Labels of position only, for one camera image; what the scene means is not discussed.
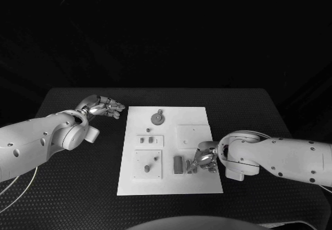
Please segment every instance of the table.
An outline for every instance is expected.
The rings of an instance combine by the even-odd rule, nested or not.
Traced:
[[[263,89],[53,88],[37,117],[75,109],[92,95],[127,106],[203,106],[215,141],[237,130],[290,138],[273,101]],[[114,120],[98,116],[95,143],[58,152],[39,167],[36,179],[16,204],[0,214],[0,229],[127,229],[173,216],[222,216],[255,224],[306,222],[323,230],[330,206],[320,187],[273,176],[263,168],[242,182],[225,177],[222,194],[117,196],[127,110]],[[0,196],[1,208],[22,193],[33,170]]]

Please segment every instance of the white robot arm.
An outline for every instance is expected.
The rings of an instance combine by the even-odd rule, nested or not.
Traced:
[[[219,157],[228,178],[242,181],[255,175],[260,165],[277,177],[332,187],[332,145],[306,140],[270,138],[261,141],[260,133],[235,131],[219,142],[199,144],[193,163],[215,173]]]
[[[100,131],[88,125],[95,115],[118,119],[124,105],[91,95],[75,110],[65,110],[0,128],[0,182],[43,164],[50,156],[75,149],[84,139],[94,143]]]

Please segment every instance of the black background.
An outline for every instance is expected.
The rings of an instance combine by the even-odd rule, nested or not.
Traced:
[[[0,126],[35,117],[53,87],[264,88],[293,137],[332,143],[330,13],[150,7],[1,7]]]

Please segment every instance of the cable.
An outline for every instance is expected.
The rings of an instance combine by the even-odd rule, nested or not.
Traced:
[[[0,195],[3,195],[3,193],[7,191],[7,189],[10,188],[10,186],[13,185],[13,183],[16,182],[16,180],[19,179],[19,176],[14,178],[14,180],[11,181],[11,183],[9,184],[9,186],[4,188],[4,190],[0,192]]]
[[[332,193],[332,191],[328,189],[328,188],[325,188],[323,186],[320,186],[329,193]]]
[[[30,184],[32,184],[32,182],[33,182],[33,179],[35,179],[35,176],[36,176],[36,170],[35,170],[33,178],[32,178],[32,180],[30,180],[30,183],[29,183],[27,186],[26,186],[26,189],[24,189],[23,193],[19,195],[19,197],[17,197],[16,200],[11,202],[11,204],[0,211],[0,213],[14,204],[14,202],[16,202],[16,201],[20,199],[20,197],[23,196],[23,194],[24,194],[26,190],[29,189]]]
[[[244,130],[245,132],[251,132],[251,133],[255,133],[255,134],[258,134],[261,137],[264,137],[264,138],[267,138],[267,139],[270,139],[271,137],[267,135],[267,134],[264,134],[264,133],[260,133],[260,132],[255,132],[255,131],[250,131],[250,130]]]

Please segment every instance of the white panel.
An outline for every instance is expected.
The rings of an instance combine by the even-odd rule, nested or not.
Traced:
[[[156,126],[150,122],[151,115],[163,110],[164,123]],[[177,148],[177,125],[208,126],[208,117],[203,107],[128,107],[125,137],[123,146],[121,169],[118,178],[117,195],[157,195],[157,194],[208,194],[222,193],[218,167],[216,173],[198,169],[190,176],[173,175],[173,157],[182,156],[193,159],[195,149]],[[136,147],[137,136],[163,136],[163,147]],[[211,132],[201,133],[201,141],[212,141]],[[133,179],[136,168],[133,152],[136,150],[162,150],[162,179]]]
[[[164,137],[163,136],[136,136],[136,147],[137,148],[162,148],[164,146]]]
[[[209,126],[177,126],[179,149],[196,149],[206,138],[212,139]]]
[[[162,179],[162,151],[160,150],[136,150],[133,152],[131,179],[133,180]]]

